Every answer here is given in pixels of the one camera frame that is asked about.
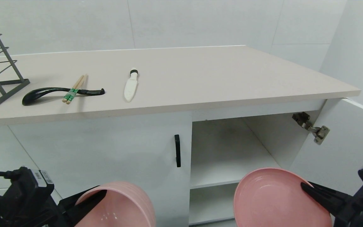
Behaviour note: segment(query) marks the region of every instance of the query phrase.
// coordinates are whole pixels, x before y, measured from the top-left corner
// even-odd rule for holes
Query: metal hinge
[[[292,115],[292,119],[294,119],[300,127],[311,132],[314,135],[313,141],[318,145],[321,145],[327,134],[330,132],[330,129],[324,125],[321,128],[314,127],[313,124],[309,121],[310,116],[305,112],[294,113],[294,115]]]

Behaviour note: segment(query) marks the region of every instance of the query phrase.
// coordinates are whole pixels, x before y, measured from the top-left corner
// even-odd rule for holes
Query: black spoon
[[[66,91],[69,92],[70,89],[67,88],[41,88],[41,89],[35,89],[29,93],[27,93],[23,99],[22,99],[22,105],[31,105],[32,103],[34,103],[36,101],[36,99],[48,94],[48,93],[52,93],[55,91]],[[85,89],[80,89],[78,90],[77,94],[80,95],[89,95],[89,96],[93,96],[93,95],[103,95],[105,93],[104,89],[101,90],[85,90]]]

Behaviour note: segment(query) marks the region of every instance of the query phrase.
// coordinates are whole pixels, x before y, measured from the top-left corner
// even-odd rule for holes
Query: pink bowl
[[[238,184],[233,211],[238,227],[331,227],[329,212],[301,188],[300,176],[262,168]]]
[[[76,227],[155,227],[155,211],[148,195],[135,184],[115,181],[83,194],[77,204],[100,190],[105,198]]]

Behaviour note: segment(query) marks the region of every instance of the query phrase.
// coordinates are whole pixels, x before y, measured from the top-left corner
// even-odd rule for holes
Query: white wall
[[[363,0],[347,2],[321,72],[362,89],[363,105]]]
[[[319,70],[346,0],[0,0],[12,55],[248,45]]]

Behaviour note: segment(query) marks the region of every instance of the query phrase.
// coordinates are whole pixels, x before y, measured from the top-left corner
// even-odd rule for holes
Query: knife
[[[135,90],[137,89],[137,81],[138,78],[138,70],[136,68],[132,68],[130,71],[130,78],[127,80],[124,88],[124,98],[127,102],[131,102],[132,98],[134,98]]]

